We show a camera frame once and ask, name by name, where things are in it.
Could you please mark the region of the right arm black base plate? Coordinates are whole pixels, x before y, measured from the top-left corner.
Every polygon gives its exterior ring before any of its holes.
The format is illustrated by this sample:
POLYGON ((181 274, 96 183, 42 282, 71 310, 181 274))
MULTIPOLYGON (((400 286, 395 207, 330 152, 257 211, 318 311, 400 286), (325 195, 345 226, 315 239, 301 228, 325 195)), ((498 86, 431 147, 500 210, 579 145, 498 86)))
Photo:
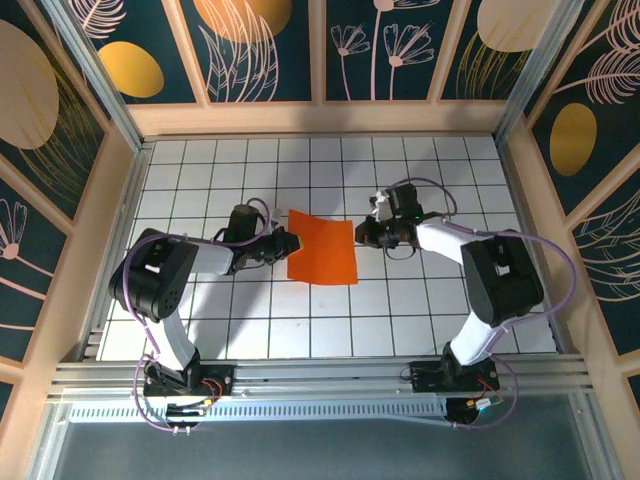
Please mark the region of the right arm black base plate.
POLYGON ((485 385, 500 389, 496 365, 490 359, 460 368, 448 361, 411 362, 409 379, 414 393, 481 393, 485 385))

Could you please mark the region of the long aluminium frame rail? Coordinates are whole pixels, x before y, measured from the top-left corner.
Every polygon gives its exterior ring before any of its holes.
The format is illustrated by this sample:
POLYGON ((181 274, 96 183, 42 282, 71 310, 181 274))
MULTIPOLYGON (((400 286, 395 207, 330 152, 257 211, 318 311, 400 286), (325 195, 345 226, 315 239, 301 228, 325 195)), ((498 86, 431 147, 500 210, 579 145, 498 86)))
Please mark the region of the long aluminium frame rail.
MULTIPOLYGON (((408 397, 411 380, 438 374, 434 356, 289 360, 205 361, 206 373, 227 370, 233 400, 338 400, 408 397)), ((50 403, 75 400, 127 400, 133 387, 133 361, 61 363, 54 372, 46 399, 50 403)), ((462 395, 498 391, 522 395, 586 394, 593 382, 579 354, 495 355, 474 367, 462 395)))

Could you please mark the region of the aluminium side rail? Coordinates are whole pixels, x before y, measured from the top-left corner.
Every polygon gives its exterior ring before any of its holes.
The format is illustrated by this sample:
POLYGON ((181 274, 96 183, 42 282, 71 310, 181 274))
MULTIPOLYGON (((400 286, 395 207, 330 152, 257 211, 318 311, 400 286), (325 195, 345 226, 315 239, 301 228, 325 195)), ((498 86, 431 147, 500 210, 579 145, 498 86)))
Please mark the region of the aluminium side rail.
POLYGON ((83 218, 89 222, 83 232, 87 246, 84 258, 97 255, 100 263, 91 270, 91 296, 70 359, 84 360, 92 332, 108 321, 109 281, 126 253, 153 148, 153 143, 133 152, 116 152, 109 147, 92 174, 87 203, 82 207, 83 218))
POLYGON ((546 207, 536 198, 543 194, 546 185, 536 173, 520 168, 526 161, 526 154, 511 148, 506 142, 497 144, 506 183, 512 197, 518 229, 526 234, 541 237, 550 243, 528 240, 526 242, 532 256, 544 291, 542 304, 533 309, 529 320, 513 325, 518 348, 522 353, 558 353, 573 351, 570 334, 566 327, 566 313, 570 301, 572 270, 558 250, 562 242, 544 226, 547 219, 555 219, 555 208, 546 207))

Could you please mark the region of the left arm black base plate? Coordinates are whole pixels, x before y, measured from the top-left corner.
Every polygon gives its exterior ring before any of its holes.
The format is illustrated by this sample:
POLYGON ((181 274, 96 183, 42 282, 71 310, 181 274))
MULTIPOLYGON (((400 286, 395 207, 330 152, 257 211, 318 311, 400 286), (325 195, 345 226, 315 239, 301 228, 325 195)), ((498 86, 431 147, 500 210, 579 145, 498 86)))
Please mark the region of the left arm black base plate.
POLYGON ((231 365, 196 365, 178 371, 148 363, 144 367, 143 394, 147 397, 230 396, 233 373, 231 365))

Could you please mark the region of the short aluminium frame post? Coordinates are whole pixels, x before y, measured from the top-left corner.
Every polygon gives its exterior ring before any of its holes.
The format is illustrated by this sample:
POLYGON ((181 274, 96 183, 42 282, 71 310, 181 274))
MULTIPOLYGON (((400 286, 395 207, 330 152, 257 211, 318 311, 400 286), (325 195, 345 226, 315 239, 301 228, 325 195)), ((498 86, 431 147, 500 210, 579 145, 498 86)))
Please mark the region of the short aluminium frame post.
POLYGON ((68 429, 70 407, 46 404, 29 456, 27 480, 53 480, 68 429))
POLYGON ((574 393, 569 396, 569 400, 590 478, 613 480, 589 397, 582 393, 574 393))

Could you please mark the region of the orange square paper sheet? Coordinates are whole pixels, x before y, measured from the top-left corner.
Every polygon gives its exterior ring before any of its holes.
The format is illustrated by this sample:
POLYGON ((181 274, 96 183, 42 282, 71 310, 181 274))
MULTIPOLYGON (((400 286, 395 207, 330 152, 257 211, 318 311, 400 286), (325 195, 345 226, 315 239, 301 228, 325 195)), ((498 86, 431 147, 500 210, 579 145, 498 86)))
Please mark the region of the orange square paper sheet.
POLYGON ((301 248, 287 259, 289 280, 319 286, 358 283, 354 226, 349 220, 325 220, 290 210, 288 231, 301 248))

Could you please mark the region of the aluminium corner post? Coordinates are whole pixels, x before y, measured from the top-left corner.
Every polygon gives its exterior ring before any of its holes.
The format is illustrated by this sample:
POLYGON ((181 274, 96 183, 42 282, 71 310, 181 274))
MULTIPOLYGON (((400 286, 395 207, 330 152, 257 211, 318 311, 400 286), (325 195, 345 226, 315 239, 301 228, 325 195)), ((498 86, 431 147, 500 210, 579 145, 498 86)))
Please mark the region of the aluminium corner post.
POLYGON ((537 87, 560 51, 571 28, 578 19, 585 0, 559 0, 547 25, 529 55, 510 96, 502 116, 493 132, 498 148, 503 147, 537 87))
POLYGON ((41 3, 59 29, 73 57, 85 71, 89 83, 94 87, 98 98, 108 110, 120 133, 135 152, 141 151, 144 137, 100 60, 93 43, 72 12, 71 6, 66 0, 41 0, 41 3))

